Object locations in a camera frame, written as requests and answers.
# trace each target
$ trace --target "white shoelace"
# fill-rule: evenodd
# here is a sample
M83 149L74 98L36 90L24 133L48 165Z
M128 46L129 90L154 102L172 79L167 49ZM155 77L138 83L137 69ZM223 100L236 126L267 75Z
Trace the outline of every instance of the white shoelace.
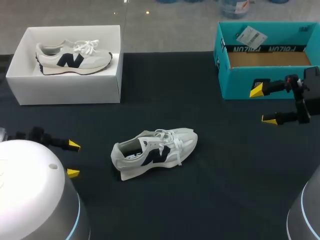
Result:
M178 164L181 166L182 164L180 160L180 149L184 147L184 142L172 130L157 129L155 131L159 132L155 136L156 137L160 136L160 139L163 141L163 144L162 143L159 144L160 146L164 147L166 145L174 143L175 148L172 153L176 154Z
M99 40L93 41L76 41L74 43L73 51L81 52L82 54L91 55L96 52L95 48L98 46Z

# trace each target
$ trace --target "white sneaker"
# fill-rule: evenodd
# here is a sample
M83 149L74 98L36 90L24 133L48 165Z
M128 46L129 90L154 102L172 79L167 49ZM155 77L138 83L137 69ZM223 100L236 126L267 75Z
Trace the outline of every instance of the white sneaker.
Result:
M143 131L129 141L116 143L111 159L125 181L151 168L181 165L195 149L197 141L198 135L189 128Z
M44 46L38 43L35 47L35 58L44 75L93 74L103 70L112 59L111 52L96 50L98 42L99 40L73 43L65 40L58 46Z

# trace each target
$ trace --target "shoe box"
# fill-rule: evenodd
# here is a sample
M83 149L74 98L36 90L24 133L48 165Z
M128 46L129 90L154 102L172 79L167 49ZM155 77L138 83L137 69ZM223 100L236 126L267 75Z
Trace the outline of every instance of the shoe box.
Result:
M317 22L219 22L214 61L222 97L252 99L250 91L263 80L304 79L304 69L320 66L319 39ZM293 98L286 91L263 97Z
M103 71L91 75L43 75L36 44L57 46L64 40L99 40L112 53ZM20 105L120 103L123 52L119 25L29 27L12 58L6 79Z

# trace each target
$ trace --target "shoe sole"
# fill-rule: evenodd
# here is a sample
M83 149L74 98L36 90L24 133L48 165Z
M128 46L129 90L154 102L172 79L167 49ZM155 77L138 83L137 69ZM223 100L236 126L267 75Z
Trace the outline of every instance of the shoe sole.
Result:
M186 156L182 157L180 159L181 162L183 162L187 157L189 157L189 155L194 151L196 146L194 146L194 148L192 148L192 150L190 151L189 154L187 154ZM177 166L178 160L175 161L170 161L170 162L159 162L159 163L152 163L152 164L148 164L146 166L141 166L137 169L133 169L133 170L127 170L127 171L121 171L121 180L122 181L126 181L129 179L133 179L137 176L140 176L141 174L144 174L146 171L148 171L149 169L152 168L173 168L175 166Z
M104 70L104 68L106 68L110 63L111 60L108 64L103 65L103 66L99 66L96 68L91 68L91 69L81 69L81 68L74 68L74 67L46 67L43 66L40 62L39 59L37 57L37 55L35 56L36 61L39 63L40 66L40 71L43 75L46 76L50 76L50 75L60 75L60 74L66 74L66 73L75 73L75 74L79 74L79 75L90 75L90 74L95 74L97 72L100 72L102 70Z

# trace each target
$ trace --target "gray cylinder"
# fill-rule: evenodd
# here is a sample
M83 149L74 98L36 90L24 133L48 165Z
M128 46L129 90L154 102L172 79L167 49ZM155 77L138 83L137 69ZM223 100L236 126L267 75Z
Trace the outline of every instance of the gray cylinder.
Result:
M286 231L289 240L320 240L320 167L290 209Z
M90 235L85 206L65 175L63 193L52 215L23 240L89 240Z

